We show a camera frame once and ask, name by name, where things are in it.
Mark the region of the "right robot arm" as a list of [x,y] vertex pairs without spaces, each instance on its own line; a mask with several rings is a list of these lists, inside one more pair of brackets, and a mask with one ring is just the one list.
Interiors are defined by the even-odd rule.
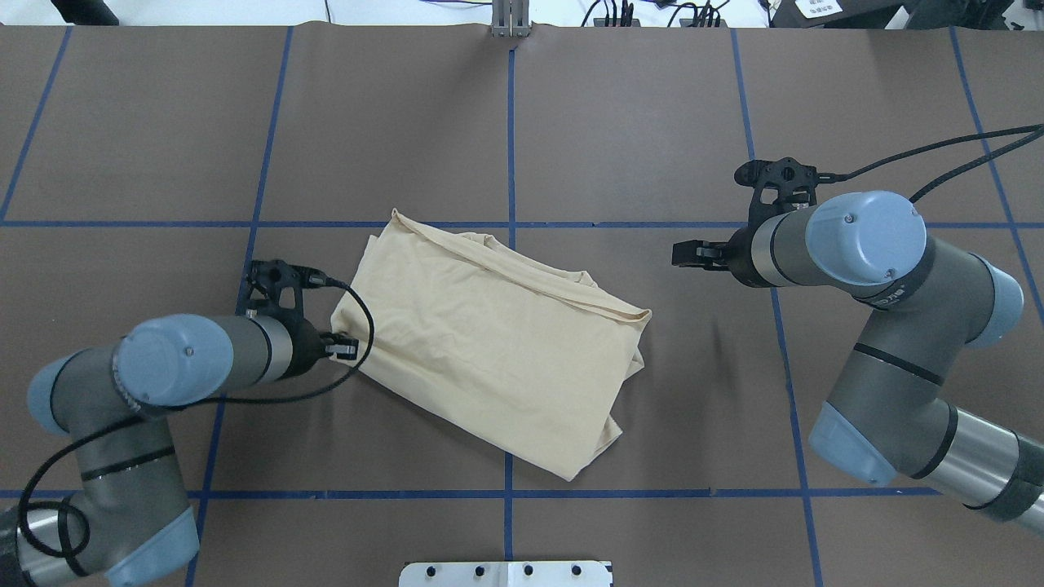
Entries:
[[940,397],[966,348],[994,345],[1023,290],[984,257],[928,233],[891,191],[850,192],[750,217],[727,241],[674,244],[677,267],[731,272],[753,289],[829,286],[868,306],[809,435],[854,479],[921,480],[996,523],[1042,532],[1042,444]]

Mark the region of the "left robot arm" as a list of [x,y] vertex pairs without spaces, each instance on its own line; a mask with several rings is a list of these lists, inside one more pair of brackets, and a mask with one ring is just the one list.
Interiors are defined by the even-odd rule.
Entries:
[[321,333],[306,320],[159,316],[33,377],[27,405],[70,444],[48,457],[2,513],[4,586],[63,586],[105,576],[143,586],[199,550],[197,517],[167,418],[234,404],[233,391],[306,373],[321,358],[361,367],[375,342]]

